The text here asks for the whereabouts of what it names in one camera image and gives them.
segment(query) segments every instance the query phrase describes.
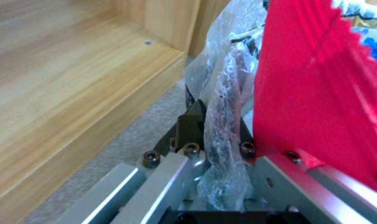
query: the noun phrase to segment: red fabric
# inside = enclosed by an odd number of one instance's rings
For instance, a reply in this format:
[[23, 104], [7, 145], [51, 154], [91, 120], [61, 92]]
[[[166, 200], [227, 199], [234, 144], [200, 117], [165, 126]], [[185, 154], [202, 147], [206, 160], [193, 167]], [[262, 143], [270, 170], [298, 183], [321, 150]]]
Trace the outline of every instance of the red fabric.
[[349, 27], [330, 0], [271, 1], [254, 134], [263, 147], [305, 150], [377, 191], [377, 61]]

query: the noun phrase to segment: clear plastic wrap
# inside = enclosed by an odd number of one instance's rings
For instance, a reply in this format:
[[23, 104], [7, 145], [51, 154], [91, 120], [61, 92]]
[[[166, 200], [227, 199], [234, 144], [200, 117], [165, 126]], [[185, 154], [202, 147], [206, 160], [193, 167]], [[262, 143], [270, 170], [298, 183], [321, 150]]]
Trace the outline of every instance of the clear plastic wrap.
[[343, 17], [360, 16], [377, 19], [377, 6], [367, 4], [365, 0], [333, 0], [332, 6], [340, 8]]
[[250, 185], [239, 152], [240, 117], [253, 93], [266, 13], [263, 0], [232, 0], [185, 72], [191, 94], [208, 106], [204, 145], [211, 167], [198, 184], [207, 209], [241, 210]]

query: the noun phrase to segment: wooden cabinet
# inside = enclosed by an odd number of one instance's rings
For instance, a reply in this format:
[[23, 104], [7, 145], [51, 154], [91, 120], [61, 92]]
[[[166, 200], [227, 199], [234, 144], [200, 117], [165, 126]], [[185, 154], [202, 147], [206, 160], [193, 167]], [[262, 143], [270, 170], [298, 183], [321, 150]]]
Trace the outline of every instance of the wooden cabinet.
[[0, 0], [0, 223], [181, 78], [200, 0]]

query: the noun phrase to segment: floor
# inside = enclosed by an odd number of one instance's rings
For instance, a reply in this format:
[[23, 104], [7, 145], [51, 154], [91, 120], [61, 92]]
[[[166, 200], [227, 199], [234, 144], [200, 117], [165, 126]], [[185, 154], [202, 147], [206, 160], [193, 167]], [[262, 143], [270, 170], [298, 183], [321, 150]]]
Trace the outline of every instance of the floor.
[[157, 141], [185, 112], [184, 81], [179, 81], [143, 116], [134, 121], [103, 151], [76, 172], [53, 193], [23, 223], [51, 223], [73, 205], [105, 174], [119, 163], [134, 165], [142, 154]]

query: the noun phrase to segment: silver metal bar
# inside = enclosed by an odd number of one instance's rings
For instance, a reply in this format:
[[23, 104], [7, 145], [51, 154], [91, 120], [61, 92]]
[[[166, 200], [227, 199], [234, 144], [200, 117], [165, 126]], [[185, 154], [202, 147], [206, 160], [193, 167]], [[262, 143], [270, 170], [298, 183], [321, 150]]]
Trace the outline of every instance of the silver metal bar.
[[377, 223], [377, 193], [338, 170], [325, 166], [307, 172], [372, 223]]
[[112, 223], [158, 223], [168, 208], [178, 208], [193, 180], [193, 161], [169, 153]]
[[144, 181], [143, 171], [121, 163], [96, 183], [55, 223], [108, 223]]
[[248, 173], [276, 210], [294, 206], [311, 223], [370, 223], [280, 154], [258, 158]]

